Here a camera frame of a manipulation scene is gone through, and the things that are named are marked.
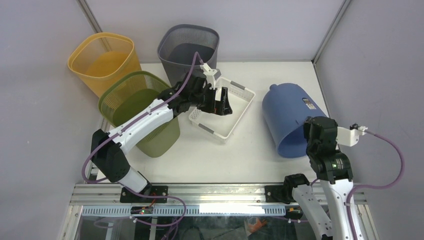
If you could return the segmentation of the white perforated plastic basket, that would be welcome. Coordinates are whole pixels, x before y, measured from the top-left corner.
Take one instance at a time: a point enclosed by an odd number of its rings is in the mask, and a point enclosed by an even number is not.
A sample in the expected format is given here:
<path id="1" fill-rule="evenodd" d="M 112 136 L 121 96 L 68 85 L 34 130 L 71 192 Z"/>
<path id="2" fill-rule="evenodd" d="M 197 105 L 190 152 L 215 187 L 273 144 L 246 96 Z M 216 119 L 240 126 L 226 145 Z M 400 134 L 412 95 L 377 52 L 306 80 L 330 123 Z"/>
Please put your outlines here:
<path id="1" fill-rule="evenodd" d="M 216 86 L 219 90 L 222 87 L 227 88 L 232 114 L 219 116 L 194 109 L 188 115 L 188 119 L 193 126 L 225 144 L 253 102 L 256 93 L 225 77 L 220 77 Z"/>

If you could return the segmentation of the blue plastic bucket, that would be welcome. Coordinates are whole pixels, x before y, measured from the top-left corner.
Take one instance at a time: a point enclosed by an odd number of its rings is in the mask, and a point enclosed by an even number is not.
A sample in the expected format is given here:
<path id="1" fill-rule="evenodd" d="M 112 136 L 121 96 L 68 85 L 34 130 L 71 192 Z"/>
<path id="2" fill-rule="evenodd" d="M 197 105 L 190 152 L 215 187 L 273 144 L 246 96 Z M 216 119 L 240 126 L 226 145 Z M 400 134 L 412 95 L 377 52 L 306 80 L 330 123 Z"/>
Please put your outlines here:
<path id="1" fill-rule="evenodd" d="M 278 155 L 293 159 L 306 155 L 304 122 L 324 113 L 306 91 L 294 83 L 272 84 L 262 100 L 262 113 Z"/>

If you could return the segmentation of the grey mesh waste bin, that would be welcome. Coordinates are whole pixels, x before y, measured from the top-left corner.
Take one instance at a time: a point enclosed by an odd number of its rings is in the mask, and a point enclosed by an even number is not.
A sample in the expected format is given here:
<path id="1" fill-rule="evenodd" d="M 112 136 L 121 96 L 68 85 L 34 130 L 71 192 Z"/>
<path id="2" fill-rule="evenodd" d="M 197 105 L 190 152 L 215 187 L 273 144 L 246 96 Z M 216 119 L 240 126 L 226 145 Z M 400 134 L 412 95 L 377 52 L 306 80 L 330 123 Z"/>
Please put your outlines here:
<path id="1" fill-rule="evenodd" d="M 185 79 L 194 54 L 209 67 L 217 67 L 220 36 L 217 31 L 205 26 L 178 24 L 171 27 L 163 36 L 157 48 L 168 81 L 171 86 Z"/>

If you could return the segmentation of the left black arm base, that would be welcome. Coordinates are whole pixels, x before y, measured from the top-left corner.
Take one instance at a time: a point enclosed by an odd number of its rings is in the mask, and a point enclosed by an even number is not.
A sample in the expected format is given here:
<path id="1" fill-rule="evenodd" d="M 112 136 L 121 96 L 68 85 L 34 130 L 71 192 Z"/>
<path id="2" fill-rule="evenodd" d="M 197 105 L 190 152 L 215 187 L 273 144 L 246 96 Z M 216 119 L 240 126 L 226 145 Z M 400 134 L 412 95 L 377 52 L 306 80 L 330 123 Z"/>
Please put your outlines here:
<path id="1" fill-rule="evenodd" d="M 146 196 L 158 196 L 160 198 L 148 198 L 148 197 L 140 197 L 130 190 L 128 190 L 126 187 L 123 187 L 121 190 L 121 195 L 119 202 L 120 203 L 126 203 L 126 204 L 151 204 L 152 202 L 155 203 L 167 203 L 167 198 L 164 196 L 168 196 L 168 190 L 169 187 L 167 185 L 153 185 L 148 190 L 144 192 L 140 192 L 140 195 L 146 195 Z"/>

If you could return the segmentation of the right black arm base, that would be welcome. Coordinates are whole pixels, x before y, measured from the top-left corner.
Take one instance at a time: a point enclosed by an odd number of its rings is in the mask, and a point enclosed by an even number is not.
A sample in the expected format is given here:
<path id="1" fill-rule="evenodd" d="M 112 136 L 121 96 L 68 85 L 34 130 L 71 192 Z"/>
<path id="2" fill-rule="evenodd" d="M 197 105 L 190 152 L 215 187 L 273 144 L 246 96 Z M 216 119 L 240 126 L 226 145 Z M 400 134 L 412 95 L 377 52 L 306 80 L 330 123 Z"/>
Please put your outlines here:
<path id="1" fill-rule="evenodd" d="M 300 185 L 310 185 L 309 180 L 303 173 L 287 175 L 283 183 L 277 185 L 265 185 L 265 201 L 267 203 L 294 203 L 293 189 Z"/>

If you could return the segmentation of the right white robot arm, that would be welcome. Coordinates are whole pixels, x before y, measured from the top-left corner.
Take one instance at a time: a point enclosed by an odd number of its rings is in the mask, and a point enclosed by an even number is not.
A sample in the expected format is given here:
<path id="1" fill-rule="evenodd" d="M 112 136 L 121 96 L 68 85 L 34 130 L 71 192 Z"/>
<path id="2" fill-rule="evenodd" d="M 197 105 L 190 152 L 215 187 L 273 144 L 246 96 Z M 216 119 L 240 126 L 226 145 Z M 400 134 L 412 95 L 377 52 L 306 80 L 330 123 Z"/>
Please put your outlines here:
<path id="1" fill-rule="evenodd" d="M 358 217 L 354 215 L 353 171 L 349 158 L 337 146 L 352 147 L 365 135 L 366 126 L 339 127 L 326 116 L 309 116 L 303 124 L 306 155 L 320 182 L 329 212 L 322 209 L 312 184 L 302 173 L 284 178 L 281 202 L 298 203 L 318 240 L 362 240 Z"/>

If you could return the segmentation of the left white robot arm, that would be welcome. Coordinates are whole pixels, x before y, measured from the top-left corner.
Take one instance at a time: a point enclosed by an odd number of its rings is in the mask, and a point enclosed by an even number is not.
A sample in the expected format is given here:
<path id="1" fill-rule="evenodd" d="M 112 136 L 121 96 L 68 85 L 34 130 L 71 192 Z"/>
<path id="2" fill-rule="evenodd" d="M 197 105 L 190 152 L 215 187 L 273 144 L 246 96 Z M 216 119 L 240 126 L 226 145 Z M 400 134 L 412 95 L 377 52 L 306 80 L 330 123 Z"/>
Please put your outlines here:
<path id="1" fill-rule="evenodd" d="M 185 80 L 163 90 L 150 105 L 122 125 L 109 132 L 97 130 L 92 135 L 88 160 L 111 183 L 119 183 L 131 190 L 131 197 L 145 203 L 151 196 L 151 183 L 130 166 L 126 155 L 143 138 L 158 127 L 185 113 L 190 107 L 218 116 L 232 114 L 228 89 L 217 95 L 218 69 L 186 74 Z"/>

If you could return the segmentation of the green mesh waste bin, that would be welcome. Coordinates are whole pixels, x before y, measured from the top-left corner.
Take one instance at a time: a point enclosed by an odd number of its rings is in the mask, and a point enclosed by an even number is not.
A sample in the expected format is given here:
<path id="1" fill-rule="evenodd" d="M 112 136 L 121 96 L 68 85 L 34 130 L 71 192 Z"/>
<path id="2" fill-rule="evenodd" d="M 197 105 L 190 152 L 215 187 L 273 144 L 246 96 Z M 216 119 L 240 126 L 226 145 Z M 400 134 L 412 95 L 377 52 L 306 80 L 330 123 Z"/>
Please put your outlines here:
<path id="1" fill-rule="evenodd" d="M 171 86 L 148 71 L 132 72 L 114 83 L 99 98 L 98 110 L 113 126 L 124 124 L 144 110 Z M 177 118 L 162 124 L 140 140 L 136 147 L 151 158 L 165 154 L 180 137 Z"/>

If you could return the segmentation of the yellow mesh waste bin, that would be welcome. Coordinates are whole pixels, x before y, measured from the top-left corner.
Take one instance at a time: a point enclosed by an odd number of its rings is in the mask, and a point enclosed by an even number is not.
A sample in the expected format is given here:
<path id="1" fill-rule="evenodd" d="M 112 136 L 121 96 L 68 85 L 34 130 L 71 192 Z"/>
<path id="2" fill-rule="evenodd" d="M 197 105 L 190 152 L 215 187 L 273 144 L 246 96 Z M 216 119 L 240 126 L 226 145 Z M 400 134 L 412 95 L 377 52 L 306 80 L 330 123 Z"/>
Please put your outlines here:
<path id="1" fill-rule="evenodd" d="M 126 75 L 142 69 L 134 42 L 110 32 L 86 38 L 70 55 L 67 66 L 97 97 Z"/>

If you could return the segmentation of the aluminium mounting rail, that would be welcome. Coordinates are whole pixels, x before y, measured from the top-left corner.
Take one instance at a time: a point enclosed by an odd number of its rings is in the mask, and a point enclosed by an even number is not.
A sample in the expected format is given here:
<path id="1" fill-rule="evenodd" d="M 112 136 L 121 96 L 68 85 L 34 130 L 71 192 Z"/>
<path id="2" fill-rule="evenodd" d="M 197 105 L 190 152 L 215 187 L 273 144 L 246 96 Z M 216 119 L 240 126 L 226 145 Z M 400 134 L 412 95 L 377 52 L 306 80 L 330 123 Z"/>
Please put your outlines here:
<path id="1" fill-rule="evenodd" d="M 152 187 L 159 199 L 156 203 L 177 206 L 182 199 L 186 205 L 194 206 L 203 203 L 237 203 L 253 205 L 279 204 L 274 199 L 281 183 L 159 183 Z M 147 206 L 150 199 L 133 195 L 118 184 L 77 184 L 74 187 L 70 205 L 103 206 L 114 204 Z"/>

